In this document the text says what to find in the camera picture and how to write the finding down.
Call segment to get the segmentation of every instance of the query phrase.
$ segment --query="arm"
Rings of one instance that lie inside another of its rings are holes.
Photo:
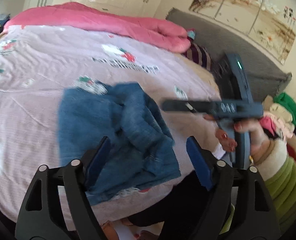
[[[212,117],[205,116],[205,119],[212,120]],[[271,194],[284,233],[296,219],[296,162],[288,155],[286,144],[269,140],[257,120],[238,122],[234,128],[240,133],[250,132],[250,154]],[[223,130],[217,130],[216,137],[226,151],[233,151],[237,146]]]

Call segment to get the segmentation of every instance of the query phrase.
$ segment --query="sweater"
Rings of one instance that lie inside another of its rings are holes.
[[[273,199],[281,233],[296,220],[296,162],[285,142],[271,141],[268,153],[255,163]]]

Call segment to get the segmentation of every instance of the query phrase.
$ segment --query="metal screw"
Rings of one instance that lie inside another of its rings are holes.
[[[46,165],[41,165],[39,167],[39,171],[45,171],[47,169],[47,166]]]
[[[223,160],[219,160],[219,161],[217,161],[217,165],[220,167],[225,167],[226,163]]]
[[[250,166],[249,170],[253,173],[256,173],[258,171],[258,169],[255,166]]]
[[[80,164],[80,160],[73,160],[72,162],[71,162],[71,165],[72,166],[78,166]]]

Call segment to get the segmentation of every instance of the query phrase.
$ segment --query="black pants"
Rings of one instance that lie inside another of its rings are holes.
[[[195,229],[208,197],[208,191],[193,171],[164,199],[128,219],[139,227],[164,222],[158,240],[186,240]]]

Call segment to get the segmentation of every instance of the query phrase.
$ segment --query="bedsheet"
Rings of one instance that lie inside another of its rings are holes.
[[[158,105],[164,97],[176,98],[178,88],[190,99],[218,100],[218,92],[195,71],[175,54],[113,33],[70,26],[9,27],[0,39],[1,212],[16,221],[37,168],[59,166],[57,110],[64,88],[86,77],[81,80],[111,85],[138,82]],[[182,176],[145,192],[128,189],[93,206],[99,223],[144,210],[188,175],[193,170],[185,150],[189,136],[194,135],[218,158],[223,155],[214,136],[216,124],[191,113],[162,112],[162,116],[175,140]],[[62,191],[60,198],[68,228],[73,229]]]

